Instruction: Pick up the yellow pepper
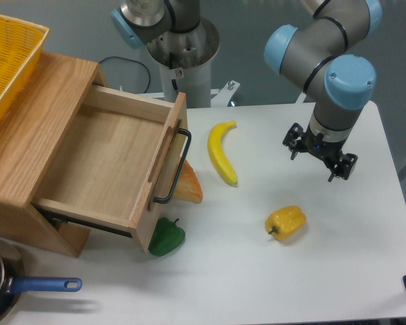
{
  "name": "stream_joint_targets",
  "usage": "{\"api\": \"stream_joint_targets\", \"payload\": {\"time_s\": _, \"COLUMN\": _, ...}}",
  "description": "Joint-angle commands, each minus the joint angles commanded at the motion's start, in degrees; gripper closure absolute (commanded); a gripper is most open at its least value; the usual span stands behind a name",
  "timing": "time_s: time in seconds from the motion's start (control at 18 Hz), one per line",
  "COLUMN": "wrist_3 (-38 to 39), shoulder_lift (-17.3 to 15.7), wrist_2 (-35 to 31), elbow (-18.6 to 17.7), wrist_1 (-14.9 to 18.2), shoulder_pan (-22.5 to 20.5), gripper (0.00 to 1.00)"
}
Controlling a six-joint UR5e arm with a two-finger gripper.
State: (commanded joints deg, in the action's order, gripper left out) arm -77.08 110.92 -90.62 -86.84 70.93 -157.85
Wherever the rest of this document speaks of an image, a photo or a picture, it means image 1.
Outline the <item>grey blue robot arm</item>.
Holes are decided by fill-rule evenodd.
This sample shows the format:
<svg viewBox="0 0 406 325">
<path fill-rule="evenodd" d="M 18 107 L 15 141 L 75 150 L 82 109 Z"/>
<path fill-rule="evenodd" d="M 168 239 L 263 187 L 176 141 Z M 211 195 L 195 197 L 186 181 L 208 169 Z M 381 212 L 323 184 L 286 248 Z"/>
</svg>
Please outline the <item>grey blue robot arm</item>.
<svg viewBox="0 0 406 325">
<path fill-rule="evenodd" d="M 307 128 L 294 124 L 283 143 L 293 155 L 307 152 L 321 160 L 331 177 L 348 179 L 357 157 L 342 148 L 376 84 L 373 65 L 348 50 L 380 25 L 382 6 L 379 1 L 303 5 L 313 23 L 304 30 L 280 26 L 263 53 L 268 66 L 315 101 Z M 211 63 L 220 39 L 198 1 L 123 1 L 111 19 L 129 47 L 146 48 L 158 64 L 166 100 L 184 93 L 190 108 L 210 105 Z"/>
</svg>

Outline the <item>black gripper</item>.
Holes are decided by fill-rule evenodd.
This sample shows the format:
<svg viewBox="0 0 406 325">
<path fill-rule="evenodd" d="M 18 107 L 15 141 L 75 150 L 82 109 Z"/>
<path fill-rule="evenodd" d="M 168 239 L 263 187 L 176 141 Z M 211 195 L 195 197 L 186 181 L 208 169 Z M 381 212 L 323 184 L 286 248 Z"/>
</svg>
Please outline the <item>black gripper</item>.
<svg viewBox="0 0 406 325">
<path fill-rule="evenodd" d="M 289 149 L 290 160 L 294 160 L 299 153 L 307 152 L 327 162 L 328 169 L 331 171 L 328 182 L 334 178 L 348 180 L 355 169 L 358 156 L 342 153 L 345 139 L 339 142 L 327 142 L 323 140 L 323 136 L 322 133 L 315 135 L 311 131 L 304 132 L 298 123 L 294 123 L 286 133 L 282 144 Z"/>
</svg>

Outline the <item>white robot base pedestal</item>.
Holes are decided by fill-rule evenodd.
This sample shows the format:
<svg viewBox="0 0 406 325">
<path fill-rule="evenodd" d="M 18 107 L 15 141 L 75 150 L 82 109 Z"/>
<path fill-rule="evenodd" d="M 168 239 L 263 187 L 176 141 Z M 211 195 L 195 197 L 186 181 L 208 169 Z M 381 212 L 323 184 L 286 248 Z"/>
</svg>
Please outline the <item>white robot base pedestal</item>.
<svg viewBox="0 0 406 325">
<path fill-rule="evenodd" d="M 206 18 L 190 32 L 168 31 L 148 43 L 148 53 L 159 67 L 164 99 L 174 102 L 182 92 L 188 108 L 227 107 L 232 103 L 239 82 L 230 80 L 221 89 L 212 88 L 212 61 L 219 48 L 219 32 Z"/>
</svg>

